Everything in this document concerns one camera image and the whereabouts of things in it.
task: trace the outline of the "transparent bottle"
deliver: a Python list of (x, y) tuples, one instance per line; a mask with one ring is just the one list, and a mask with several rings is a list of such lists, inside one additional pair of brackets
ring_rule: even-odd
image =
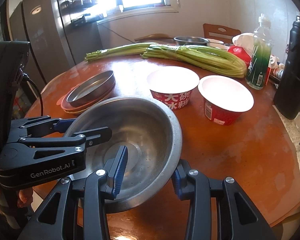
[(270, 20), (262, 13), (258, 21), (259, 27), (253, 35), (253, 54), (247, 68), (246, 82), (252, 88), (260, 90), (266, 81), (273, 41), (270, 35)]

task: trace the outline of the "human hand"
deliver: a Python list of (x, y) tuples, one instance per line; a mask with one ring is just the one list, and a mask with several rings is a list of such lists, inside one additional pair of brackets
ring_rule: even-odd
[(27, 207), (30, 206), (30, 204), (33, 202), (33, 189), (32, 188), (26, 188), (22, 189), (16, 192), (18, 196), (18, 208)]

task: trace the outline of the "plastic bottle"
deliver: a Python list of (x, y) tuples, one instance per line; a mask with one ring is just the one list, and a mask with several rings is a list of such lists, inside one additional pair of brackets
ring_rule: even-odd
[(262, 89), (266, 82), (266, 73), (273, 47), (270, 28), (270, 20), (262, 13), (259, 17), (259, 27), (254, 31), (253, 53), (246, 72), (247, 84), (257, 90)]
[(273, 102), (281, 114), (291, 120), (300, 110), (300, 16), (290, 31), (288, 57)]

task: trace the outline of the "black thermos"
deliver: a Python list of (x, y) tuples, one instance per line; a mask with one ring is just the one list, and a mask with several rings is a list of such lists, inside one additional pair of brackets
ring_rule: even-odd
[(290, 120), (300, 110), (300, 16), (297, 16), (290, 31), (288, 57), (273, 102)]

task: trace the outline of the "metal bowl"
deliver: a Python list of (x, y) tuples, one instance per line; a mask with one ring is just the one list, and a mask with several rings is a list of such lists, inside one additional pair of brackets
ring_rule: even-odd
[(205, 38), (200, 37), (189, 37), (189, 36), (180, 36), (175, 37), (174, 40), (176, 41), (177, 45), (202, 45), (207, 46), (210, 42)]
[(102, 72), (75, 88), (66, 101), (73, 107), (82, 106), (104, 95), (114, 83), (115, 77), (112, 70)]
[(155, 195), (175, 170), (182, 148), (181, 128), (175, 114), (153, 98), (121, 96), (100, 102), (75, 120), (64, 136), (108, 126), (112, 138), (87, 149), (86, 169), (71, 179), (87, 177), (114, 158), (120, 145), (128, 147), (128, 163), (119, 195), (106, 200), (106, 212), (134, 208)]

